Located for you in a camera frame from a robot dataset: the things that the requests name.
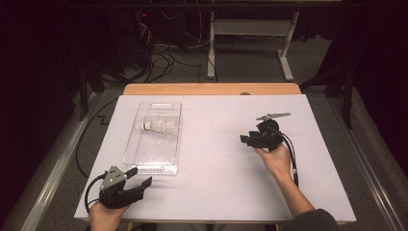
white paper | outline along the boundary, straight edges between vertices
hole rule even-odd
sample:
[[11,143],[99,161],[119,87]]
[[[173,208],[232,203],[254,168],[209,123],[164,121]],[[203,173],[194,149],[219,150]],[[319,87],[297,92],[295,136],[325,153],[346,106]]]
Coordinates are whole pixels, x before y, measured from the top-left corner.
[[[120,96],[88,183],[111,165],[127,170],[122,158],[143,101],[182,103],[178,173],[153,176],[144,199],[132,205],[123,218],[186,222],[291,219],[262,160],[240,141],[240,135],[256,131],[257,117],[291,113],[275,120],[293,142],[299,188],[316,208],[328,211],[335,220],[356,220],[305,95]],[[134,176],[126,188],[147,177]],[[98,197],[98,190],[96,183],[89,201]],[[87,216],[83,193],[75,217]]]

table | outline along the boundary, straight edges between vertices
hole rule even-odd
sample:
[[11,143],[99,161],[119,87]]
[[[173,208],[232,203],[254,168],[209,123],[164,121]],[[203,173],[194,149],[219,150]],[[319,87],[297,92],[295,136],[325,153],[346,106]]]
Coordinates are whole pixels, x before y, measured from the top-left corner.
[[[314,0],[314,2],[340,2],[342,0]],[[249,2],[298,2],[295,0],[257,0]],[[293,76],[291,68],[286,57],[289,46],[291,44],[294,28],[297,23],[299,12],[293,12],[292,18],[286,20],[254,20],[254,19],[231,19],[219,18],[216,19],[214,12],[211,12],[210,18],[210,48],[208,53],[207,77],[213,79],[216,77],[216,50],[214,42],[216,35],[251,35],[251,36],[279,36],[285,37],[285,44],[282,49],[277,50],[279,62],[286,81],[292,82]]]
[[[252,95],[237,95],[243,91]],[[239,134],[255,128],[256,116],[289,111],[291,116],[277,121],[296,148],[300,189],[337,221],[355,221],[307,98],[290,83],[129,85],[116,104],[88,183],[110,165],[126,170],[121,160],[139,102],[155,100],[183,104],[178,173],[154,175],[144,200],[131,206],[124,219],[203,223],[282,223],[291,219],[262,160],[239,139]],[[147,177],[136,175],[127,187]],[[94,199],[98,187],[89,195],[89,200]],[[75,217],[88,217],[84,197]]]

dark background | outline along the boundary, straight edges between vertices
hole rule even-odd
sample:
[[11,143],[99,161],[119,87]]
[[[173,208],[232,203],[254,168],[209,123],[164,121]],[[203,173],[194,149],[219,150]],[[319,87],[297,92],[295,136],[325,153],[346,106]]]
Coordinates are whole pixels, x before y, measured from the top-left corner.
[[[316,35],[333,39],[319,73],[330,70],[347,59],[350,52],[361,48],[355,66],[355,86],[407,174],[408,20],[402,1],[380,4],[380,8],[369,11],[301,13],[293,39],[307,40]],[[285,13],[220,14],[270,18]],[[91,59],[115,72],[122,72],[128,64],[143,64],[146,54],[140,51],[147,47],[126,42],[139,39],[137,31],[129,29],[131,15],[126,15],[70,12],[61,1],[0,2],[0,146],[7,173],[0,202],[0,225],[72,115],[75,105],[71,97],[78,89],[79,70],[84,68],[84,61]],[[182,47],[186,32],[199,34],[199,28],[192,23],[196,17],[196,13],[180,13],[173,20],[164,20],[159,13],[150,13],[144,22],[154,28],[155,38]],[[208,17],[208,13],[203,13],[204,32],[208,32]],[[126,22],[122,23],[124,26],[113,30],[111,24],[120,20]],[[133,47],[130,53],[121,52],[130,46]],[[340,81],[336,83],[341,85],[344,76],[337,78]]]

hand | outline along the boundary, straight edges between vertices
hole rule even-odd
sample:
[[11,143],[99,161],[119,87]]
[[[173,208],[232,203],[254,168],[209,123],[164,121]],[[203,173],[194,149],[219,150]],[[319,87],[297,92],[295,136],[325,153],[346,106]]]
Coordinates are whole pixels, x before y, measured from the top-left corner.
[[254,149],[262,157],[267,170],[276,180],[291,176],[291,156],[285,145],[281,143],[275,150],[270,152],[262,148]]
[[108,209],[102,203],[96,201],[90,207],[90,230],[92,231],[115,231],[119,226],[120,219],[130,205],[121,209]]
[[294,183],[291,177],[291,154],[282,143],[273,151],[267,152],[262,148],[255,148],[262,157],[267,170],[278,183],[289,210],[294,218],[308,211],[315,210],[306,196]]

wire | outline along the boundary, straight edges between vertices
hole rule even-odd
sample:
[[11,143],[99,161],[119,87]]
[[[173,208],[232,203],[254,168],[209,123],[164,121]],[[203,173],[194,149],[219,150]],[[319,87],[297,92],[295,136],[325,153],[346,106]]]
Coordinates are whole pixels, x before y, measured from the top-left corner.
[[274,129],[272,127],[269,127],[269,126],[268,126],[268,128],[273,130],[276,134],[278,134],[282,138],[285,145],[288,147],[289,153],[291,155],[291,160],[292,160],[293,180],[294,180],[294,183],[299,187],[299,178],[298,178],[298,175],[297,175],[296,157],[295,157],[294,147],[293,147],[292,141],[289,139],[288,136],[286,136],[285,134],[283,134],[283,133],[281,133],[279,131],[276,131],[276,129]]
[[102,112],[102,110],[104,110],[106,107],[108,107],[110,104],[112,104],[113,102],[115,102],[116,100],[117,100],[118,98],[115,98],[115,99],[113,99],[113,100],[111,100],[111,101],[109,101],[107,104],[105,104],[101,109],[99,109],[96,113],[95,113],[95,115],[93,115],[93,117],[90,119],[90,121],[88,122],[88,124],[87,124],[87,126],[85,127],[85,129],[84,129],[84,131],[82,132],[82,134],[81,134],[81,137],[79,138],[79,140],[78,140],[78,145],[77,145],[77,148],[75,149],[75,162],[76,162],[76,165],[77,165],[77,167],[78,167],[78,169],[79,169],[79,171],[81,172],[81,174],[85,177],[85,178],[89,178],[89,176],[82,170],[82,168],[81,168],[81,165],[80,165],[80,163],[79,163],[79,147],[81,146],[81,142],[82,142],[82,140],[83,140],[83,138],[84,138],[84,135],[86,134],[86,132],[88,131],[88,128],[89,128],[89,126],[90,126],[90,124],[93,122],[93,120],[99,115],[99,113],[100,112]]
[[[197,72],[197,79],[199,82],[199,76],[200,76],[200,72],[201,72],[201,67],[202,64],[186,64],[183,63],[179,60],[177,60],[170,51],[170,45],[169,44],[156,44],[154,45],[154,47],[156,48],[156,52],[152,52],[152,56],[150,57],[151,60],[150,62],[152,63],[152,68],[150,69],[150,73],[149,75],[146,77],[146,79],[144,80],[144,83],[152,83],[152,82],[159,82],[160,78],[163,78],[165,76],[167,76],[167,74],[169,74],[175,64],[182,64],[185,66],[190,66],[190,67],[197,67],[198,68],[198,72]],[[157,72],[157,70],[160,70],[160,73],[158,75],[155,75],[153,70],[156,70],[155,72]]]
[[91,203],[93,203],[93,202],[97,201],[98,199],[99,199],[99,198],[97,198],[97,199],[93,199],[92,201],[88,202],[88,206],[89,206]]
[[89,214],[89,205],[91,204],[91,202],[88,202],[88,196],[89,196],[89,191],[92,188],[92,186],[96,183],[96,181],[98,180],[102,180],[105,179],[106,175],[108,174],[108,172],[106,171],[105,173],[103,173],[102,175],[97,176],[95,179],[93,179],[88,187],[87,187],[87,191],[85,192],[85,197],[84,197],[84,202],[85,202],[85,209],[87,210],[87,213]]
[[209,43],[210,43],[210,40],[208,39],[206,42],[204,42],[203,44],[201,44],[201,45],[199,45],[199,46],[187,47],[187,49],[195,49],[195,48],[205,47],[205,46],[208,45]]
[[201,37],[203,35],[203,21],[202,21],[202,16],[201,16],[201,12],[198,12],[198,15],[200,17],[200,38],[198,39],[197,44],[194,47],[188,47],[188,48],[197,48],[199,47],[200,41],[201,41]]
[[165,13],[164,12],[162,12],[162,15],[166,18],[166,19],[173,19],[173,18],[175,18],[178,14],[179,14],[180,12],[177,12],[177,13],[175,13],[173,16],[171,16],[171,17],[168,17],[167,15],[165,15]]
[[149,30],[149,28],[148,28],[145,24],[143,24],[143,23],[141,23],[141,22],[139,23],[139,25],[143,27],[143,31],[142,31],[142,33],[141,33],[141,35],[140,35],[140,39],[143,38],[145,31],[147,31],[147,33],[148,33],[148,34],[147,34],[147,42],[146,42],[146,45],[147,45],[147,44],[149,43],[150,39],[152,38],[151,33],[150,33],[150,30]]

